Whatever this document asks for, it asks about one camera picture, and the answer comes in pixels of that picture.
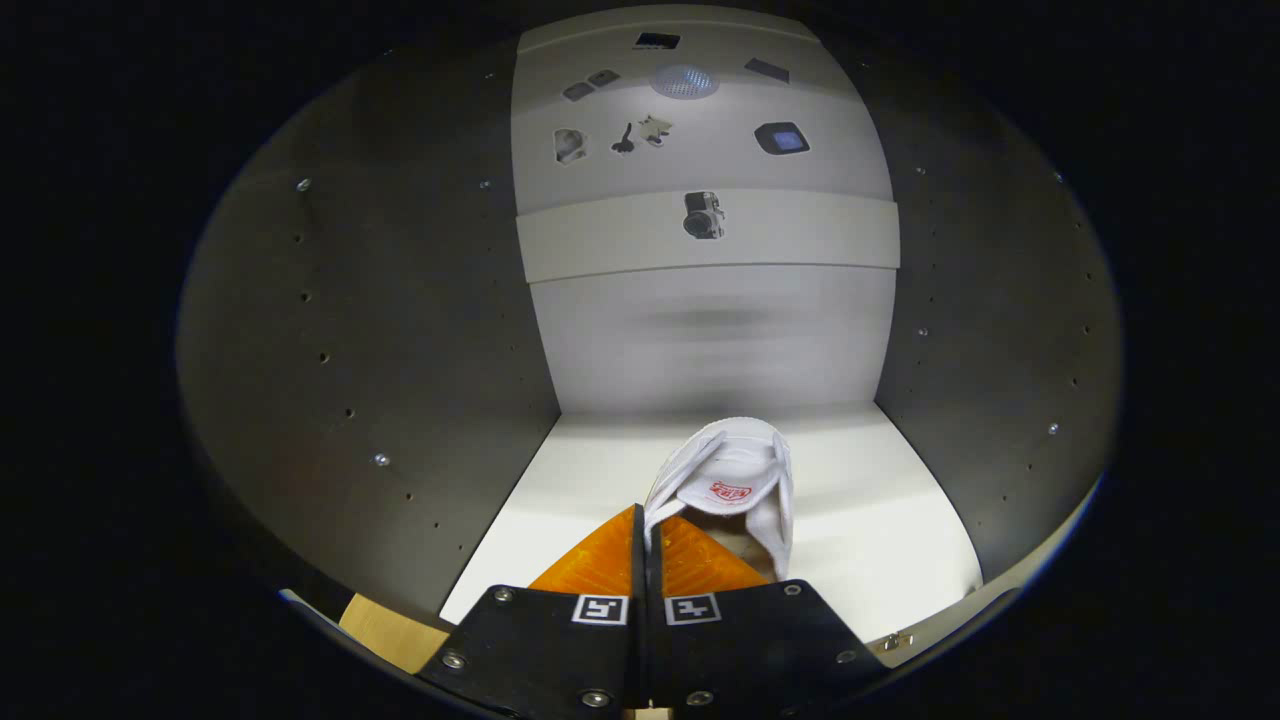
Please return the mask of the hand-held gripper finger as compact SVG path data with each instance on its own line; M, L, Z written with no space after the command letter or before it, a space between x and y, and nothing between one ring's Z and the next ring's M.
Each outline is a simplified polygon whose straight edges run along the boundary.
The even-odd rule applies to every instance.
M489 587L417 678L503 716L625 716L644 705L644 527L634 505L530 587Z
M832 714L890 669L808 582L737 585L749 566L682 518L646 552L646 679L673 714Z

